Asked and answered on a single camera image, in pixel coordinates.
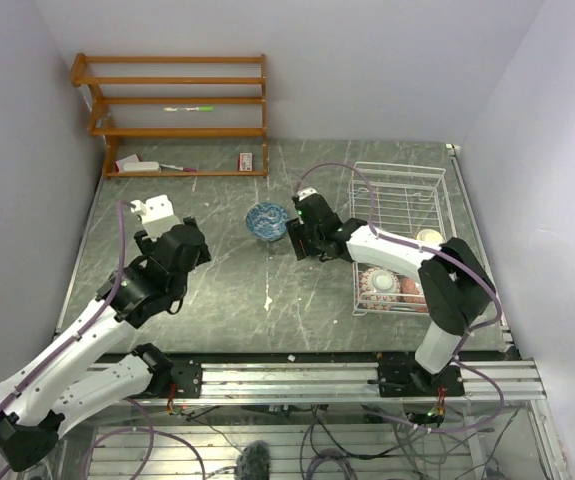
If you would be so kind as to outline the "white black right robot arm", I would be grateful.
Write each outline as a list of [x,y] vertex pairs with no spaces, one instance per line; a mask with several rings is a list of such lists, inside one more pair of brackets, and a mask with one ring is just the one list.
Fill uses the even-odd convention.
[[407,373],[417,394],[432,394],[462,348],[470,327],[497,303],[496,289],[468,244],[456,237],[433,246],[350,218],[342,221],[316,190],[292,197],[297,217],[286,223],[296,257],[344,260],[402,274],[420,285],[431,323]]

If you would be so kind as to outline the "brown flower grid bowl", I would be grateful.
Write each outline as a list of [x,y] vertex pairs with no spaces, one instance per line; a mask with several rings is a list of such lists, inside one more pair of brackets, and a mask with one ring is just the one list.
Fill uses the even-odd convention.
[[425,228],[417,232],[416,240],[430,245],[440,245],[444,242],[444,237],[440,231]]

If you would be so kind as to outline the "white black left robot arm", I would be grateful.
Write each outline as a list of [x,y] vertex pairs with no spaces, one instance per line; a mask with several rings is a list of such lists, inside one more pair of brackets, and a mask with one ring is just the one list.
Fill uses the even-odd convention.
[[210,261],[196,220],[173,220],[160,236],[144,230],[141,252],[97,291],[78,319],[32,362],[0,382],[0,454],[14,472],[45,458],[71,429],[118,400],[168,394],[179,386],[173,362],[151,343],[114,366],[87,369],[150,318],[182,306],[189,273]]

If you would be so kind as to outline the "red diamond pattern bowl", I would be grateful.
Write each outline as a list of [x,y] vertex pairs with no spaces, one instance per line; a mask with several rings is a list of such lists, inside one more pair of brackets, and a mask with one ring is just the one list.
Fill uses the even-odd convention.
[[409,277],[403,277],[400,281],[400,285],[402,301],[409,304],[411,308],[418,313],[427,313],[428,308],[422,285]]

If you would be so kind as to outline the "pink white marker pen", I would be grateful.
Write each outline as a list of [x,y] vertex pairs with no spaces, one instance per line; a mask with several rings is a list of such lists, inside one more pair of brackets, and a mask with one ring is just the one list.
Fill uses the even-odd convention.
[[172,170],[172,171],[176,171],[176,172],[183,172],[183,173],[197,173],[198,172],[197,169],[191,168],[191,167],[182,167],[182,166],[163,164],[163,163],[160,163],[160,166],[163,169],[168,169],[168,170]]

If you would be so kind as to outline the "wooden shelf rack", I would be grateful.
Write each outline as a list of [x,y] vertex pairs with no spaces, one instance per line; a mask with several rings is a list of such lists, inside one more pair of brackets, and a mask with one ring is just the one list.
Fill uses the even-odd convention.
[[89,55],[78,53],[69,78],[91,97],[87,131],[105,144],[102,175],[125,176],[119,149],[128,140],[250,140],[260,152],[235,154],[226,169],[184,161],[172,177],[269,173],[265,54],[248,56]]

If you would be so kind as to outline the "white bowl red diamond outside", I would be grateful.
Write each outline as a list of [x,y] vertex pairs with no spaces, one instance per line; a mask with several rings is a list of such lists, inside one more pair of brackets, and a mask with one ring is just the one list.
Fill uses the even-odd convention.
[[376,267],[361,273],[358,288],[358,306],[366,310],[391,311],[401,294],[401,284],[396,274]]

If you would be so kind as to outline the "green white marker pen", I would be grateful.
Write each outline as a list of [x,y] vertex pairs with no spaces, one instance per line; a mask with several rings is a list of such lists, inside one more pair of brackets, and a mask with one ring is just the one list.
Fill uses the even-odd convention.
[[164,107],[164,112],[177,113],[177,112],[212,112],[214,111],[214,106],[202,105],[202,106],[191,106],[191,107]]

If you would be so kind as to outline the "red white small box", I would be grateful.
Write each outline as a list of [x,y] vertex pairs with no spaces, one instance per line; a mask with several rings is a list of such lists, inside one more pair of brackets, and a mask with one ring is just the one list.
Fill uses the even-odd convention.
[[253,170],[253,154],[251,152],[240,153],[238,156],[238,171],[252,172]]

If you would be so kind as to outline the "blue swirl pattern bowl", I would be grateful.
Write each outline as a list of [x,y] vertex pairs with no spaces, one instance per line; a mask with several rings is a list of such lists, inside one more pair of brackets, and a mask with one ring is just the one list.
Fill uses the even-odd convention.
[[249,209],[245,217],[247,229],[259,240],[274,242],[287,233],[288,211],[272,202],[261,202]]

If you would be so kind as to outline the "aluminium rail base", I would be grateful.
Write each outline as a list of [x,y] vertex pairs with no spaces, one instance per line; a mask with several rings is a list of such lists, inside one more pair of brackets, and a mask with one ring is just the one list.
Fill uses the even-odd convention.
[[452,367],[435,386],[404,386],[394,362],[203,363],[186,367],[174,400],[183,405],[430,402],[439,389],[453,401],[544,400],[545,387],[533,361],[475,361]]

